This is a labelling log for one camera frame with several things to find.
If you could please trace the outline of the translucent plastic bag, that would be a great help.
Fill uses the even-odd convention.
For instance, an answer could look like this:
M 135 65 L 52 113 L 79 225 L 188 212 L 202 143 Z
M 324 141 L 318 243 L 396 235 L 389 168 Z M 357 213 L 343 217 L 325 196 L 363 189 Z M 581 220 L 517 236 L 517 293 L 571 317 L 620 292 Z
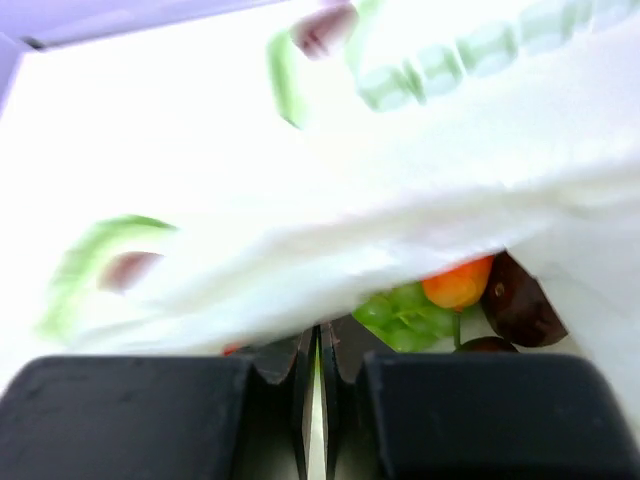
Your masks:
M 132 294 L 150 348 L 221 331 L 208 313 L 307 325 L 364 294 L 554 229 L 637 239 L 639 9 L 596 12 L 564 45 L 371 112 L 337 59 L 298 61 L 311 102 L 276 112 L 263 7 L 24 56 L 1 117 L 1 342 L 47 306 L 57 262 L 133 214 L 178 228 Z

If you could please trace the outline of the orange fake fruit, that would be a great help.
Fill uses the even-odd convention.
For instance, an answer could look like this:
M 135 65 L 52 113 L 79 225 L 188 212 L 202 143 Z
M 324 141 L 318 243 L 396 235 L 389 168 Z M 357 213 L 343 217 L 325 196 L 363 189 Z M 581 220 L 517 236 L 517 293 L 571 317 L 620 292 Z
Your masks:
M 425 296 L 435 305 L 456 311 L 474 305 L 483 295 L 494 257 L 487 256 L 422 281 Z

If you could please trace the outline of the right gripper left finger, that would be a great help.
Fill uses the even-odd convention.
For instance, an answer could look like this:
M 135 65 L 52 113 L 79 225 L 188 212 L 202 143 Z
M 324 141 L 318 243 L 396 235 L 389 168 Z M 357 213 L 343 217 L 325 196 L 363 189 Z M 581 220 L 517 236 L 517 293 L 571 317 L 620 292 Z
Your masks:
M 1 399 L 5 479 L 303 479 L 315 334 L 231 356 L 48 356 Z

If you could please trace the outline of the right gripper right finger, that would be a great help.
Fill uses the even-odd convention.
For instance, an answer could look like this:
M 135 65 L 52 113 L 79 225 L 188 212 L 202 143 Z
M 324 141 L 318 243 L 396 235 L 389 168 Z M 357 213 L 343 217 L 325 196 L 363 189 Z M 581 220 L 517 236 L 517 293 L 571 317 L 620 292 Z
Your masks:
M 320 330 L 331 479 L 635 479 L 639 450 L 594 366 L 557 354 L 400 354 Z

